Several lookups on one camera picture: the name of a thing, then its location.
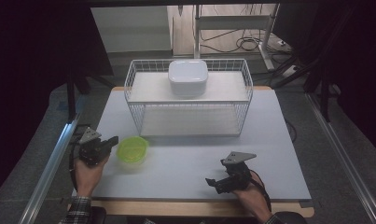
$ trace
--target white bowl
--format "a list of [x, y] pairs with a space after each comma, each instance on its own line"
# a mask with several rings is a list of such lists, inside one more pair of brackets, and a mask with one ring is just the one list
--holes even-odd
[[207, 64], [195, 59], [173, 61], [168, 70], [168, 79], [175, 95], [202, 95], [208, 79]]

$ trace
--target white wall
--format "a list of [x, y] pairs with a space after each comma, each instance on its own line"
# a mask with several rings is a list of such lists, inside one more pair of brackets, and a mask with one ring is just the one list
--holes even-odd
[[171, 49], [167, 7], [94, 7], [106, 52]]

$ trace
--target green bowl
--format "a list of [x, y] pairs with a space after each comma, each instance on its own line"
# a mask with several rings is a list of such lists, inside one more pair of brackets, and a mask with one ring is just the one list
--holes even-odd
[[147, 147], [148, 143], [144, 138], [128, 137], [118, 144], [117, 155], [120, 160], [125, 162], [139, 162], [144, 159]]

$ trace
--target wire rack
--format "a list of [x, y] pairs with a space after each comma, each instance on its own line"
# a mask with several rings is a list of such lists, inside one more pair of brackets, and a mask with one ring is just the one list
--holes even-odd
[[238, 136], [253, 86], [244, 59], [203, 60], [208, 67], [206, 93], [172, 94], [168, 69], [173, 60], [134, 60], [125, 81], [125, 97], [142, 136]]

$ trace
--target human hand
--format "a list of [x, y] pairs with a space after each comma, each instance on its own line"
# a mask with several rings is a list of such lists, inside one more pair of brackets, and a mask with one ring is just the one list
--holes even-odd
[[[251, 176], [262, 187], [264, 187], [263, 183], [256, 173], [251, 172]], [[272, 216], [272, 212], [269, 210], [264, 196], [262, 195], [258, 187], [256, 187], [254, 184], [249, 183], [246, 189], [234, 190], [233, 193], [240, 200], [243, 207], [252, 215], [254, 215], [259, 222], [264, 223]]]
[[93, 167], [89, 167], [82, 160], [75, 161], [75, 178], [77, 180], [77, 196], [91, 197], [103, 175], [103, 169], [109, 156]]

